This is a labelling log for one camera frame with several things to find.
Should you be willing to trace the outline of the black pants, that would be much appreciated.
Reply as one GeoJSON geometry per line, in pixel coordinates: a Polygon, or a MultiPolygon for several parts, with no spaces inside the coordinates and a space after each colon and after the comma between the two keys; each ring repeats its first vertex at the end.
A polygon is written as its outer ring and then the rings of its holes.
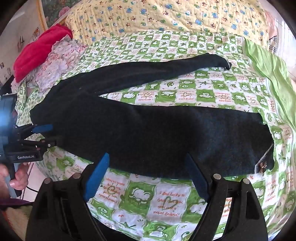
{"type": "Polygon", "coordinates": [[[231,64],[215,54],[168,62],[129,62],[97,68],[60,81],[30,111],[32,123],[51,124],[60,147],[98,162],[149,177],[187,179],[186,154],[224,177],[274,167],[273,138],[258,113],[197,106],[144,106],[105,94],[206,67],[231,64]]]}

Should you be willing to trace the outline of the green checkered bed sheet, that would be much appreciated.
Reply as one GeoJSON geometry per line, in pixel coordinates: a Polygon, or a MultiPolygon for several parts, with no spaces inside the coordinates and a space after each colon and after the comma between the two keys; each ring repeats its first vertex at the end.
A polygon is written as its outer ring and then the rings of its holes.
{"type": "Polygon", "coordinates": [[[92,44],[65,73],[65,47],[16,93],[18,125],[65,137],[40,171],[55,181],[104,153],[110,165],[88,201],[99,225],[132,240],[189,240],[206,208],[185,166],[247,178],[268,238],[295,211],[295,90],[285,62],[244,37],[146,31],[92,44]]]}

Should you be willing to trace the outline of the red blanket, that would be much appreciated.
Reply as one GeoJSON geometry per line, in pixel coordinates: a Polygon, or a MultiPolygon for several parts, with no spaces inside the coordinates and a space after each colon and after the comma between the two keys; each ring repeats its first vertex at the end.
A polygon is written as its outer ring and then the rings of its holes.
{"type": "Polygon", "coordinates": [[[66,26],[56,24],[49,28],[38,39],[28,44],[16,58],[13,65],[16,83],[21,82],[32,70],[45,62],[52,47],[66,35],[73,38],[72,31],[66,26]]]}

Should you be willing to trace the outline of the floral pink cloth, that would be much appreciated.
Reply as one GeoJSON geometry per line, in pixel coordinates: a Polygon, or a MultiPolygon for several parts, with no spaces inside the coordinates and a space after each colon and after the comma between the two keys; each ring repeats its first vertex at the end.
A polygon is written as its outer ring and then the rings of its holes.
{"type": "Polygon", "coordinates": [[[46,92],[77,65],[87,48],[87,45],[66,35],[52,46],[44,63],[32,70],[23,81],[29,88],[37,87],[40,92],[46,92]]]}

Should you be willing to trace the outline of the light green blanket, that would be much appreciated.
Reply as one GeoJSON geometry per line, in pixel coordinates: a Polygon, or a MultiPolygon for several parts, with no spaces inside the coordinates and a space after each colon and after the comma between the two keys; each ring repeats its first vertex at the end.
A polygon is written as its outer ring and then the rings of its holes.
{"type": "Polygon", "coordinates": [[[295,91],[285,62],[248,39],[243,46],[255,71],[269,79],[271,93],[280,106],[280,115],[295,129],[295,91]]]}

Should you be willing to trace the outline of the yellow cartoon print quilt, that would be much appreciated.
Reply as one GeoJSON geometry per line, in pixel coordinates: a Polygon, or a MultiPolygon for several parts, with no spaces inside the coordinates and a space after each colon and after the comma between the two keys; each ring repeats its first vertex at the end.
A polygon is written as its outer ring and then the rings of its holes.
{"type": "Polygon", "coordinates": [[[268,48],[268,23],[259,1],[80,1],[65,25],[91,44],[137,31],[227,32],[268,48]]]}

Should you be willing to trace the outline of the landscape painting gold frame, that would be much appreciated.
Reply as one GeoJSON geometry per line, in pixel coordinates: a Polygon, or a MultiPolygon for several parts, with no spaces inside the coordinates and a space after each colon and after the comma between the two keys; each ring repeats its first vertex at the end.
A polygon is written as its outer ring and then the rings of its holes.
{"type": "Polygon", "coordinates": [[[69,10],[80,0],[37,0],[37,9],[42,29],[45,31],[53,25],[62,24],[69,10]]]}

